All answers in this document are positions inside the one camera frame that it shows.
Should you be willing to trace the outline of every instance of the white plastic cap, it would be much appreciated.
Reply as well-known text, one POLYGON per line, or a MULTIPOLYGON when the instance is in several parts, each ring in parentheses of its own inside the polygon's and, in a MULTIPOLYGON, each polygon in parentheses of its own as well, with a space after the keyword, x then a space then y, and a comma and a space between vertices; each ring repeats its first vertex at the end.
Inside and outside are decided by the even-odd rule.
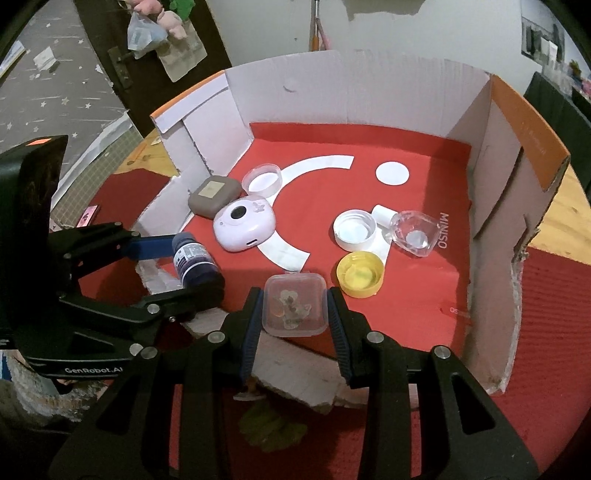
POLYGON ((360 252, 371 246, 378 226, 365 210, 347 210, 333 223, 335 241, 347 252, 360 252))

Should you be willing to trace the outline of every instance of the dark blue bottle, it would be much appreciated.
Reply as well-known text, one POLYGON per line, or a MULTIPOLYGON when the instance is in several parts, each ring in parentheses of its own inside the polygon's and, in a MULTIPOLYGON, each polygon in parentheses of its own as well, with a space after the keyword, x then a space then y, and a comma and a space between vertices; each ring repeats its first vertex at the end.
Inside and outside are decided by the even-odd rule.
POLYGON ((174 268, 184 288, 205 284, 223 286, 225 281, 207 249, 189 232, 180 232, 173 238, 174 268))

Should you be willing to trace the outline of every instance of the door handle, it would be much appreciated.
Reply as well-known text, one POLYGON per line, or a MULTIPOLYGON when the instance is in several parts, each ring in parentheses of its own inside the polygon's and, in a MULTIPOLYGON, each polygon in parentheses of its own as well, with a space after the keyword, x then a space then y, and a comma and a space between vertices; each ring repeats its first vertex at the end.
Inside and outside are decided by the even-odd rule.
POLYGON ((129 70, 125 66, 125 61, 132 58, 134 53, 132 51, 128 51, 127 53, 122 54, 119 47, 113 47, 107 50, 109 54, 109 59, 113 64, 113 68, 115 69, 115 73, 121 87, 123 90, 127 90, 133 85, 133 81, 131 80, 131 76, 129 75, 129 70))

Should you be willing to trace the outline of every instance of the door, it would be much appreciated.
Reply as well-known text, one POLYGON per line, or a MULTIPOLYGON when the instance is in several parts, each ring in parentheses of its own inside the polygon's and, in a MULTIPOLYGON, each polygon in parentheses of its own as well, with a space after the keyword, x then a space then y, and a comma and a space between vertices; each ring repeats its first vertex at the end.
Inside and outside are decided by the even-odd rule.
POLYGON ((74 3, 105 73, 113 82, 113 89, 129 109, 129 117, 144 137, 154 129, 150 114, 158 107, 201 80, 231 66, 206 0, 195 0, 189 19, 207 51, 207 57, 174 83, 156 52, 151 51, 139 60, 128 57, 124 65, 131 83, 124 85, 116 74, 108 51, 119 47, 122 54, 129 52, 127 27, 130 13, 120 6, 118 0, 74 0, 74 3))

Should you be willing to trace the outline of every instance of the bottle label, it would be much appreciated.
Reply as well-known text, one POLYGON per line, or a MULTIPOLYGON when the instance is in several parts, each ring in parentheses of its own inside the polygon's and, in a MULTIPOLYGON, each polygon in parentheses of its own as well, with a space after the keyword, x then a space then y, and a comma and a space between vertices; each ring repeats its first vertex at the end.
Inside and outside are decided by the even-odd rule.
POLYGON ((193 267, 203 264, 214 265, 217 267, 206 248, 202 244, 196 242, 183 245, 179 248, 174 254, 173 263, 178 276, 181 277, 181 283, 183 284, 185 276, 193 267))

